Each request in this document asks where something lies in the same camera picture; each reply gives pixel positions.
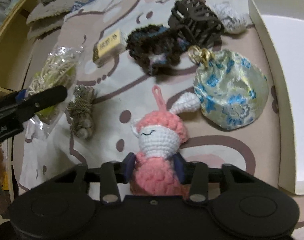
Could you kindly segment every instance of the dark knitted scrunchie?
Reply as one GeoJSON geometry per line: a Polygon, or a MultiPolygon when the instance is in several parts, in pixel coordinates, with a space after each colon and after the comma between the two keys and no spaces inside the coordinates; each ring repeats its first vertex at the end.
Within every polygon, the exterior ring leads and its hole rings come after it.
{"type": "Polygon", "coordinates": [[[180,55],[189,43],[179,38],[177,32],[163,25],[148,25],[134,30],[127,40],[130,56],[146,73],[154,76],[161,67],[180,63],[180,55]]]}

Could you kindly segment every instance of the pink crocheted body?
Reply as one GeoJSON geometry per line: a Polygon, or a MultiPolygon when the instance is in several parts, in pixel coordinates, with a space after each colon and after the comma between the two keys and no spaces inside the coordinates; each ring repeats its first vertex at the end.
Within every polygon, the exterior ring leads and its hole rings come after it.
{"type": "Polygon", "coordinates": [[[186,142],[187,129],[183,124],[183,121],[176,114],[172,114],[168,111],[152,111],[146,114],[136,125],[136,129],[140,132],[142,127],[149,125],[161,125],[176,132],[180,138],[180,142],[186,142]]]}
{"type": "Polygon", "coordinates": [[[180,184],[169,161],[162,157],[146,159],[142,152],[138,152],[136,158],[131,181],[133,194],[187,196],[189,188],[180,184]]]}

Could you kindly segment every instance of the small yellow box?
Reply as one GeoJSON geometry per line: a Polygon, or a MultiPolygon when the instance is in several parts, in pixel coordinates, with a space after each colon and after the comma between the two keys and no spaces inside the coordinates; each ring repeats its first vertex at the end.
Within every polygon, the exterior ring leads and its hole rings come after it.
{"type": "Polygon", "coordinates": [[[126,49],[126,41],[120,29],[98,41],[93,48],[93,62],[102,67],[107,61],[126,49]]]}

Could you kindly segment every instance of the white fluffy pompom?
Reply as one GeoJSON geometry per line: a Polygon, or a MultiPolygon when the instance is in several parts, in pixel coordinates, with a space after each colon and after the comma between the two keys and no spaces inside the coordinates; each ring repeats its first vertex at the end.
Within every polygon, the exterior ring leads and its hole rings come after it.
{"type": "Polygon", "coordinates": [[[223,23],[226,33],[239,34],[246,30],[246,14],[239,14],[228,3],[213,4],[209,7],[223,23]]]}
{"type": "Polygon", "coordinates": [[[194,112],[200,108],[201,102],[199,98],[190,92],[185,92],[180,98],[173,104],[169,110],[172,114],[180,114],[183,112],[194,112]]]}

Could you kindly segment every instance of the blue floral silk pouch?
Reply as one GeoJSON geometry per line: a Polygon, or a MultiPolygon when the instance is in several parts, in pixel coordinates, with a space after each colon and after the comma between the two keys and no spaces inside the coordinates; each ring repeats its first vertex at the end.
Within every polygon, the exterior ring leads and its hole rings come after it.
{"type": "Polygon", "coordinates": [[[224,49],[211,54],[200,64],[194,80],[203,115],[227,130],[252,123],[268,98],[266,77],[237,52],[224,49]]]}

